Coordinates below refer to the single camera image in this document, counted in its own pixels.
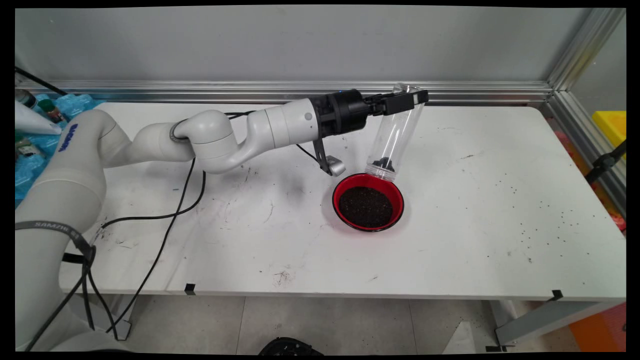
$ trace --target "orange object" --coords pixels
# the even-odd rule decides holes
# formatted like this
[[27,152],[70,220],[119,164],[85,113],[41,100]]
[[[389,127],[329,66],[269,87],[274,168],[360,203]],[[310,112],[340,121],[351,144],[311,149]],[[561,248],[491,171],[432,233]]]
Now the orange object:
[[[556,131],[558,140],[569,153],[575,166],[586,175],[589,172],[589,165],[578,155],[576,148],[566,134]],[[611,220],[616,223],[618,229],[626,235],[627,223],[616,210],[615,205],[597,183],[591,185],[593,192],[604,208],[611,216]],[[590,316],[569,325],[569,329],[573,333],[575,342],[583,352],[626,352],[627,351],[627,303],[612,307],[609,310],[599,314]]]
[[624,303],[575,322],[569,329],[583,352],[626,352],[626,325],[627,303]]

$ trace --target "white table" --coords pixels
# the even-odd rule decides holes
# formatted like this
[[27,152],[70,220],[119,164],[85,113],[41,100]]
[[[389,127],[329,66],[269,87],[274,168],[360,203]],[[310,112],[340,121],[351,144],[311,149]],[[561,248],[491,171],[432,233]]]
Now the white table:
[[[99,106],[131,138],[146,125],[203,110],[265,107]],[[197,295],[548,300],[561,290],[559,301],[532,312],[539,311],[530,319],[544,324],[527,325],[523,316],[499,328],[503,344],[530,336],[532,326],[556,326],[625,301],[626,240],[540,112],[425,107],[396,180],[404,215],[386,231],[365,233],[337,218],[331,195],[341,179],[363,172],[379,123],[369,117],[361,131],[324,139],[327,155],[347,166],[338,178],[295,146],[208,174],[202,201],[176,220],[142,293],[185,294],[194,284]],[[244,118],[232,124],[242,140]],[[98,248],[93,274],[101,292],[137,290],[170,219],[120,222],[103,233],[99,226],[175,212],[189,165],[105,170],[102,214],[85,234]],[[196,164],[182,208],[197,198],[201,180]],[[78,276],[76,266],[63,264],[61,287],[70,289]],[[557,315],[554,304],[567,302],[568,314]]]

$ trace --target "transparent container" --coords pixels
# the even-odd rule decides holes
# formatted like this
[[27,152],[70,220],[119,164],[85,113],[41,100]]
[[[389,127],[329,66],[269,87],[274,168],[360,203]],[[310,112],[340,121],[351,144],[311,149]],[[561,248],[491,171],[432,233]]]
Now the transparent container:
[[[393,93],[412,93],[422,90],[407,84],[396,84]],[[400,169],[402,156],[418,124],[424,103],[412,110],[387,115],[382,118],[373,149],[367,158],[365,172],[382,180],[394,181]]]

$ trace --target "white robotic arm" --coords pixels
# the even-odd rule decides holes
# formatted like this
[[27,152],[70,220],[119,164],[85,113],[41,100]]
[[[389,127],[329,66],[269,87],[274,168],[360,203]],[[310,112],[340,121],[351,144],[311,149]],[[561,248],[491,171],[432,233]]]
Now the white robotic arm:
[[[228,117],[199,113],[179,123],[152,124],[130,141],[113,118],[100,110],[78,115],[61,134],[55,156],[15,210],[15,222],[65,224],[83,233],[100,213],[106,184],[103,168],[144,161],[188,161],[194,157],[208,173],[221,174],[271,149],[312,141],[322,170],[337,176],[342,162],[324,155],[322,138],[363,128],[369,115],[387,115],[427,101],[426,91],[363,99],[348,90],[255,111],[247,118],[240,144]],[[58,283],[66,234],[49,229],[15,232],[15,348],[24,350],[64,296]],[[65,307],[34,350],[122,348]]]

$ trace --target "black bowl rim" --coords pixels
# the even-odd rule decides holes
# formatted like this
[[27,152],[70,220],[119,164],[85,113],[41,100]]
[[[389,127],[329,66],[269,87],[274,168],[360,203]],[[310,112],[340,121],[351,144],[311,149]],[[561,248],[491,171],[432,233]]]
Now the black bowl rim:
[[402,218],[402,215],[404,214],[404,196],[402,195],[402,192],[396,186],[396,184],[391,183],[391,181],[389,181],[389,182],[391,183],[391,185],[396,187],[396,189],[398,190],[398,193],[400,194],[400,199],[402,199],[402,209],[400,209],[400,215],[398,215],[398,218],[396,219],[396,221],[392,222],[391,224],[389,224],[389,225],[387,225],[385,227],[382,227],[380,229],[374,229],[374,230],[361,229],[359,227],[355,227],[355,226],[349,224],[348,222],[344,221],[344,219],[340,216],[340,213],[338,212],[338,209],[335,208],[335,203],[333,202],[333,198],[335,197],[335,191],[337,190],[338,186],[340,186],[340,184],[342,184],[342,182],[345,181],[346,179],[349,179],[352,176],[362,175],[362,174],[367,174],[367,173],[366,172],[359,172],[357,174],[351,174],[351,175],[345,177],[344,179],[340,180],[340,182],[335,185],[335,188],[333,188],[333,193],[331,194],[331,205],[333,206],[333,210],[335,211],[335,214],[336,214],[336,216],[338,216],[340,221],[344,222],[345,224],[347,224],[348,226],[352,227],[353,229],[360,230],[360,231],[366,231],[368,233],[376,233],[378,231],[387,230],[389,227],[392,227],[398,221],[400,221],[400,218]]

